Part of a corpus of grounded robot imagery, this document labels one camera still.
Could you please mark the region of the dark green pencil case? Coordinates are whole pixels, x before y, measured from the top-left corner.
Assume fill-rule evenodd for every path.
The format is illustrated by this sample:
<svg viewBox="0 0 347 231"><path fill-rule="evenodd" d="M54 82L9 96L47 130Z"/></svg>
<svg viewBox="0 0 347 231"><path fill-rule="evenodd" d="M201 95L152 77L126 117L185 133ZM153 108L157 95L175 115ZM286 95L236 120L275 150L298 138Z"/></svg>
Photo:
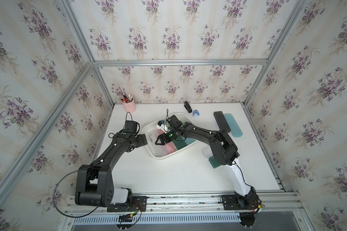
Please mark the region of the dark green pencil case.
<svg viewBox="0 0 347 231"><path fill-rule="evenodd" d="M174 146L176 147L177 150L180 150L184 147L187 146L187 143L184 139L176 139L176 140L173 140L173 144Z"/></svg>
<svg viewBox="0 0 347 231"><path fill-rule="evenodd" d="M215 168L218 168L218 167L220 167L220 166L222 166L221 163L219 163L219 162L215 159L215 157L210 157L208 160L209 160L209 162L210 162L212 168L214 168L214 169L215 169Z"/></svg>

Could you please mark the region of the white plastic storage box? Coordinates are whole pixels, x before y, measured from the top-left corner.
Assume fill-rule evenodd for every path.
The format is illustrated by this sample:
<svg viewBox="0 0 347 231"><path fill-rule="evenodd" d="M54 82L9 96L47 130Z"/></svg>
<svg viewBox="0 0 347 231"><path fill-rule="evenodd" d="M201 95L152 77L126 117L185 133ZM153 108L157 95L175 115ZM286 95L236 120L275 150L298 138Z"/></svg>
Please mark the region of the white plastic storage box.
<svg viewBox="0 0 347 231"><path fill-rule="evenodd" d="M145 125L142 129L142 133L146 135L147 145L146 148L149 154L155 159L165 159L171 157L172 155L176 155L184 150L192 147L194 144L199 141L192 138L184 138L179 136L175 138L173 141L169 142L165 145L156 145L155 141L158 136L164 134L164 131L168 131L170 126L167 125L162 130L160 125L166 120L167 117L155 120L151 123Z"/></svg>

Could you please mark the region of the light teal pencil case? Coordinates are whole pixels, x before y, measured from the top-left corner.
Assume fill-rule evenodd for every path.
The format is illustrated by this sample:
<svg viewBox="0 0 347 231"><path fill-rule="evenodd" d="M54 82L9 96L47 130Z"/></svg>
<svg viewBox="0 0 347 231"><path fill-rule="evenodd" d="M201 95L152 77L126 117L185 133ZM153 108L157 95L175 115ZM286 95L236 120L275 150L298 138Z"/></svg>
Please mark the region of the light teal pencil case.
<svg viewBox="0 0 347 231"><path fill-rule="evenodd" d="M190 144L192 144L192 143L194 143L194 142L196 142L196 140L193 139L193 138L186 138L186 139L184 140L184 143L186 144L186 146L188 146L188 145L190 145Z"/></svg>
<svg viewBox="0 0 347 231"><path fill-rule="evenodd" d="M224 117L229 125L230 133L234 138L240 138L243 136L243 131L241 130L240 126L238 125L236 119L234 116L230 113L224 114Z"/></svg>

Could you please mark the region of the pink pencil case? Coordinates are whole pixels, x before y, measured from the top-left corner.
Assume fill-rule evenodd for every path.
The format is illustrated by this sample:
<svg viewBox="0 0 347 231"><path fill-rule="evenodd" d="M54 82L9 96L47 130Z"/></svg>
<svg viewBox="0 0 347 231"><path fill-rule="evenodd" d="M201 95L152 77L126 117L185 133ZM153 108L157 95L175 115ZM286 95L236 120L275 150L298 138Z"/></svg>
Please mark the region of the pink pencil case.
<svg viewBox="0 0 347 231"><path fill-rule="evenodd" d="M161 131L160 129L156 129L156 131L157 131L157 133L159 135L164 134L164 132ZM177 151L177 149L174 146L173 142L170 142L170 143L166 144L164 147L166 149L166 155L172 154L172 153Z"/></svg>

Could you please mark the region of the black pencil case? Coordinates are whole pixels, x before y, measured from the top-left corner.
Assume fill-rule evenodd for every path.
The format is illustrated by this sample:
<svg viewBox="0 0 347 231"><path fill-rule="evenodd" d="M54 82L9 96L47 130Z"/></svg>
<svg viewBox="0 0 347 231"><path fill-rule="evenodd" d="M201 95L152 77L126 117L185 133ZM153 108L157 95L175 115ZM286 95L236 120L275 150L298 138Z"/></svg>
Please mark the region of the black pencil case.
<svg viewBox="0 0 347 231"><path fill-rule="evenodd" d="M227 133L231 132L230 126L226 121L226 118L222 111L216 111L214 112L214 117L216 120L216 123L221 131L226 131Z"/></svg>

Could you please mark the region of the dark green pencil case front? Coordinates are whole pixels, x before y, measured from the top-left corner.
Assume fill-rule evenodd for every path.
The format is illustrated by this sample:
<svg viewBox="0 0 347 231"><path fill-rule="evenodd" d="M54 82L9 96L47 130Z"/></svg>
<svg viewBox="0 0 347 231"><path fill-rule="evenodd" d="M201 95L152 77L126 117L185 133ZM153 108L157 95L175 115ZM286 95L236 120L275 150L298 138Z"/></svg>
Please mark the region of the dark green pencil case front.
<svg viewBox="0 0 347 231"><path fill-rule="evenodd" d="M218 168L218 167L220 167L220 166L222 166L221 163L219 163L219 162L215 159L215 157L210 157L208 160L209 160L209 162L210 162L212 168L214 168L214 169L215 169L215 168Z"/></svg>

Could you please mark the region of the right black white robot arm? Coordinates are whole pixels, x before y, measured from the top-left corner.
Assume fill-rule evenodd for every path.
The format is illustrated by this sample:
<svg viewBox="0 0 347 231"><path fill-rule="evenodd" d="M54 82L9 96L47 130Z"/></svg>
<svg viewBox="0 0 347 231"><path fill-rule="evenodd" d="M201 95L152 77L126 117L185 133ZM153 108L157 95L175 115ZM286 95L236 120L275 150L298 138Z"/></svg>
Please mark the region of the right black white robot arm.
<svg viewBox="0 0 347 231"><path fill-rule="evenodd" d="M234 203L240 209L256 211L262 207L262 202L256 189L247 183L239 165L238 147L225 130L213 131L194 125L191 122L182 123L175 115L168 118L169 128L159 135L156 145L166 145L178 137L190 138L207 144L212 151L212 157L225 166L234 185L233 201L223 199L223 204Z"/></svg>

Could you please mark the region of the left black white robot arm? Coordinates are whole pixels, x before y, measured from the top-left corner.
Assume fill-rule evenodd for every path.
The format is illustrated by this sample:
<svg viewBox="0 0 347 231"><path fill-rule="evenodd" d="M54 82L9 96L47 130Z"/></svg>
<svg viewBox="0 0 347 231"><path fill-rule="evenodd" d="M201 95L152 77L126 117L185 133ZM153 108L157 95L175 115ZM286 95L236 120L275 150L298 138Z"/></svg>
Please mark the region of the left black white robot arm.
<svg viewBox="0 0 347 231"><path fill-rule="evenodd" d="M76 205L104 208L113 204L131 205L131 189L116 188L112 170L124 153L145 145L147 139L144 134L116 133L101 156L91 164L79 168L75 191Z"/></svg>

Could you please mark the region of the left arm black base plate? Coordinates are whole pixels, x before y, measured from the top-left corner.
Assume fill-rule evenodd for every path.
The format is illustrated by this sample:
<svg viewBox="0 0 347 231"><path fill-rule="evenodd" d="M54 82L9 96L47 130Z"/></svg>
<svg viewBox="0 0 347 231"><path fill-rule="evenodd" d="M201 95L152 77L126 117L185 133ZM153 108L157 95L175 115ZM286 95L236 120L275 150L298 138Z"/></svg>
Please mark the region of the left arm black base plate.
<svg viewBox="0 0 347 231"><path fill-rule="evenodd" d="M125 203L111 204L107 208L107 212L145 212L146 207L146 196L133 196Z"/></svg>

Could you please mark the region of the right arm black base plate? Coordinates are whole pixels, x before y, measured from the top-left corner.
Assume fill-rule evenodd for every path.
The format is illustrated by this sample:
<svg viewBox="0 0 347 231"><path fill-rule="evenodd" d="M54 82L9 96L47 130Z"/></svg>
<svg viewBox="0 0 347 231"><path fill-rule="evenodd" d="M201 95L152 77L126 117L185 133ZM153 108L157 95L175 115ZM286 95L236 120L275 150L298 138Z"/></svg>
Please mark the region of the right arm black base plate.
<svg viewBox="0 0 347 231"><path fill-rule="evenodd" d="M258 195L251 193L246 196L241 196L239 194L222 195L220 196L220 202L222 203L224 210L257 211L262 207Z"/></svg>

